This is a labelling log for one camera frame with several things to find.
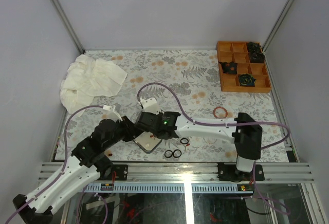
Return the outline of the cream and navy jewelry box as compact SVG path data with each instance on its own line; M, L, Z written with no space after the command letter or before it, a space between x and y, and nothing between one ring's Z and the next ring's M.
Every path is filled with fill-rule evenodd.
M134 142L147 154L152 153L162 142L161 139L151 138L150 135L153 135L150 132L143 132L137 138L134 139Z

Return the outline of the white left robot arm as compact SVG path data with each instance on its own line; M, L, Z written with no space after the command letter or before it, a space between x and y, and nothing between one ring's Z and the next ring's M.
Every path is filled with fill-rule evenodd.
M61 205L84 186L97 179L112 179L113 163L104 152L119 141L134 140L142 132L127 117L103 119L77 144L59 170L31 193L13 199L24 223L50 223Z

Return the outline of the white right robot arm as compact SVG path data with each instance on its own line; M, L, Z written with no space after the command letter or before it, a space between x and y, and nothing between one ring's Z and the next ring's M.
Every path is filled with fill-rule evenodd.
M203 137L233 143L237 153L234 173L240 180L252 175L254 163L261 156L263 129L246 113L238 113L236 118L225 120L192 119L169 111L158 114L142 112L135 126L162 140Z

